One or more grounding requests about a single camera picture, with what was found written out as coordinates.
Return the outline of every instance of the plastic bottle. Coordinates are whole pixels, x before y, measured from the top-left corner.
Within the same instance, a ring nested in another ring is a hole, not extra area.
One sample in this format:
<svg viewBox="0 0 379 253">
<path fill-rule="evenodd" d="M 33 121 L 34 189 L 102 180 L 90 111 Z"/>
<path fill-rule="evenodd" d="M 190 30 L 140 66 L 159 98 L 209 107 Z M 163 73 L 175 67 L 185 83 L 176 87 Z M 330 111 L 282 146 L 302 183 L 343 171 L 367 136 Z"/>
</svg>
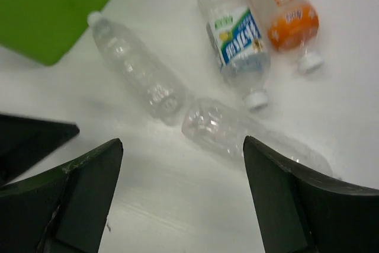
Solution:
<svg viewBox="0 0 379 253">
<path fill-rule="evenodd" d="M 232 159 L 243 158 L 245 137 L 253 136 L 282 155 L 332 176 L 328 162 L 319 153 L 216 100 L 194 101 L 184 118 L 182 132 L 202 148 Z"/>
<path fill-rule="evenodd" d="M 224 80 L 249 110 L 264 107 L 270 58 L 247 0 L 198 0 Z"/>
<path fill-rule="evenodd" d="M 316 47 L 319 18 L 308 0 L 249 0 L 263 22 L 272 46 L 295 50 L 298 70 L 311 72 L 324 64 Z"/>
<path fill-rule="evenodd" d="M 152 117 L 172 124 L 186 90 L 176 76 L 124 25 L 92 12 L 88 15 L 97 48 L 106 65 L 121 75 L 136 100 Z"/>
</svg>

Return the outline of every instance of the clear plastic bottle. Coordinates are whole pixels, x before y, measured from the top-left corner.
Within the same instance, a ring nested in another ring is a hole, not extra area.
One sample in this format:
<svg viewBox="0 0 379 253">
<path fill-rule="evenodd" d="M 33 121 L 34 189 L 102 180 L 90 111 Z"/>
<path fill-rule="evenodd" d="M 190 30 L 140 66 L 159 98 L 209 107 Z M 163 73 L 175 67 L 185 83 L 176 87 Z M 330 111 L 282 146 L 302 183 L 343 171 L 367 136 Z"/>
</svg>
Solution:
<svg viewBox="0 0 379 253">
<path fill-rule="evenodd" d="M 232 159 L 243 158 L 243 142 L 253 136 L 280 154 L 332 176 L 324 157 L 308 146 L 286 137 L 222 103 L 202 98 L 193 102 L 182 125 L 183 134 L 202 148 Z"/>
<path fill-rule="evenodd" d="M 224 80 L 249 110 L 264 107 L 270 58 L 247 0 L 198 0 Z"/>
<path fill-rule="evenodd" d="M 172 124 L 187 93 L 179 79 L 124 25 L 99 12 L 88 15 L 88 24 L 107 66 L 123 77 L 152 117 Z"/>
<path fill-rule="evenodd" d="M 294 50 L 298 70 L 311 72 L 324 64 L 317 51 L 319 18 L 308 0 L 249 0 L 263 22 L 272 46 Z"/>
</svg>

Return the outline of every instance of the labeled bottle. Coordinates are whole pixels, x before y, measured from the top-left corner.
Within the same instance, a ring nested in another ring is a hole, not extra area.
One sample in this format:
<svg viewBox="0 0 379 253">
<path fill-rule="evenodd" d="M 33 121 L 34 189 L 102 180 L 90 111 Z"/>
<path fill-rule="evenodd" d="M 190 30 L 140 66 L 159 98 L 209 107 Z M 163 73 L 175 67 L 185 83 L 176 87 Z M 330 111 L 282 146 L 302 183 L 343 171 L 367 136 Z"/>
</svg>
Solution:
<svg viewBox="0 0 379 253">
<path fill-rule="evenodd" d="M 285 157 L 332 176 L 327 160 L 316 151 L 299 141 L 268 130 L 252 118 L 216 100 L 195 100 L 184 118 L 182 132 L 206 150 L 241 160 L 245 137 L 253 136 Z"/>
<path fill-rule="evenodd" d="M 249 0 L 277 51 L 294 50 L 298 70 L 311 72 L 324 64 L 317 51 L 319 17 L 308 0 Z"/>
<path fill-rule="evenodd" d="M 88 15 L 88 24 L 106 65 L 122 76 L 152 117 L 172 124 L 187 93 L 180 80 L 124 25 L 106 19 L 99 12 Z"/>
<path fill-rule="evenodd" d="M 207 32 L 224 80 L 255 110 L 267 105 L 264 83 L 270 66 L 262 39 L 247 0 L 198 0 Z"/>
</svg>

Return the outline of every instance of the bottle with blue label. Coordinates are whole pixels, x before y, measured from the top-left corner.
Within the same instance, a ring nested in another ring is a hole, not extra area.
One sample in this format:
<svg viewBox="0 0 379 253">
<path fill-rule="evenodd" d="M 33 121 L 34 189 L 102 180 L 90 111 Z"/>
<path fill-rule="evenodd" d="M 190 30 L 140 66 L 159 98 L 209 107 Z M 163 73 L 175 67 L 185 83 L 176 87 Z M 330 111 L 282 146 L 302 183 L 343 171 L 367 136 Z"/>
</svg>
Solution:
<svg viewBox="0 0 379 253">
<path fill-rule="evenodd" d="M 249 110 L 268 104 L 268 49 L 247 0 L 198 0 L 224 80 Z"/>
</svg>

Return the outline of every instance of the green board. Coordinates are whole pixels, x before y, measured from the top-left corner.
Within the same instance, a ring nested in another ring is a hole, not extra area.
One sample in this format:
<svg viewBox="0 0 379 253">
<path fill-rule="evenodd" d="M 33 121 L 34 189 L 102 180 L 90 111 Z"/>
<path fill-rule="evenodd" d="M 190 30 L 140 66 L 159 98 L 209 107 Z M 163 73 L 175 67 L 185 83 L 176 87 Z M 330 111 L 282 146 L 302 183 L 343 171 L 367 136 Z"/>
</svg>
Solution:
<svg viewBox="0 0 379 253">
<path fill-rule="evenodd" d="M 0 0 L 0 44 L 53 65 L 86 30 L 89 12 L 108 0 Z"/>
</svg>

